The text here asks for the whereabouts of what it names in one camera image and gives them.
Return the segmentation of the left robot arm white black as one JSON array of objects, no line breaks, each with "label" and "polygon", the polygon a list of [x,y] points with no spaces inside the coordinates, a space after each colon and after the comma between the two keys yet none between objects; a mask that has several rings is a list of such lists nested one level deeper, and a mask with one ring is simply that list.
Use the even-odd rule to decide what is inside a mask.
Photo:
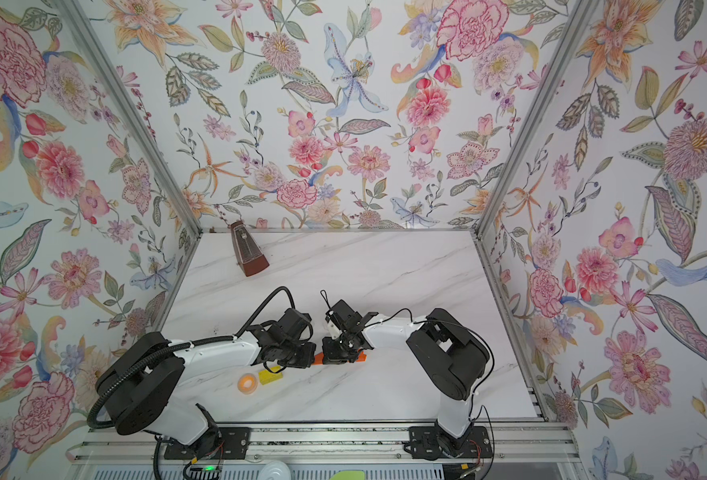
[{"label": "left robot arm white black", "polygon": [[148,432],[210,451],[220,443],[219,427],[202,404],[183,402],[179,386],[205,374],[268,363],[308,368],[316,344],[305,333],[314,333],[311,317],[295,308],[237,336],[173,342],[152,332],[97,380],[98,399],[87,424],[120,435]]}]

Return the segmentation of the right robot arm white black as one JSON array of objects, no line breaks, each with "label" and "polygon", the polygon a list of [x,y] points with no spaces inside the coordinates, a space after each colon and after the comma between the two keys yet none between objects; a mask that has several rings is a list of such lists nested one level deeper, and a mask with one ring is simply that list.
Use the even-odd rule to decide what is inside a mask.
[{"label": "right robot arm white black", "polygon": [[354,363],[365,352],[399,349],[411,352],[441,393],[437,433],[457,444],[473,428],[473,390],[487,379],[493,352],[473,330],[449,311],[435,308],[415,317],[403,308],[395,314],[361,314],[340,300],[325,317],[330,335],[323,339],[325,364]]}]

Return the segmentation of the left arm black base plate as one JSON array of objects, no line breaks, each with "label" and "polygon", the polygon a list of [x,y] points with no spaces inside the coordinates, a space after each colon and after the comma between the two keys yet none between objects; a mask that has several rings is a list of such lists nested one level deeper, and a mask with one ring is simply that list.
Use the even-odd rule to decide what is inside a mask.
[{"label": "left arm black base plate", "polygon": [[165,460],[245,460],[252,430],[249,427],[220,427],[207,431],[192,445],[173,441],[165,450]]}]

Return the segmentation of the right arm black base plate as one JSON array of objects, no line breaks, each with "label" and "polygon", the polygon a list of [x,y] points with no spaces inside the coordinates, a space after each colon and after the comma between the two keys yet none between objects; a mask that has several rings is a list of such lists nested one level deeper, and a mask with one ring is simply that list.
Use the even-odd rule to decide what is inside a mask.
[{"label": "right arm black base plate", "polygon": [[441,430],[439,425],[413,426],[403,451],[413,459],[437,461],[440,459],[491,459],[493,440],[483,426],[472,425],[459,438]]}]

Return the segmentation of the orange square paper sheet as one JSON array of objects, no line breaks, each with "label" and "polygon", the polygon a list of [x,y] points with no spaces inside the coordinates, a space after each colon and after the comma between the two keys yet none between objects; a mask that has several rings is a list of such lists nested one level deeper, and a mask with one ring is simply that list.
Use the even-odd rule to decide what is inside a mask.
[{"label": "orange square paper sheet", "polygon": [[[361,352],[357,356],[357,358],[355,358],[355,360],[353,360],[353,363],[361,363],[361,362],[365,362],[365,360],[367,360],[367,355],[365,355],[365,353]],[[347,364],[347,363],[348,363],[348,360],[335,360],[335,359],[329,360],[325,356],[325,354],[318,353],[315,356],[313,366],[316,366],[316,365],[342,365],[342,364]]]}]

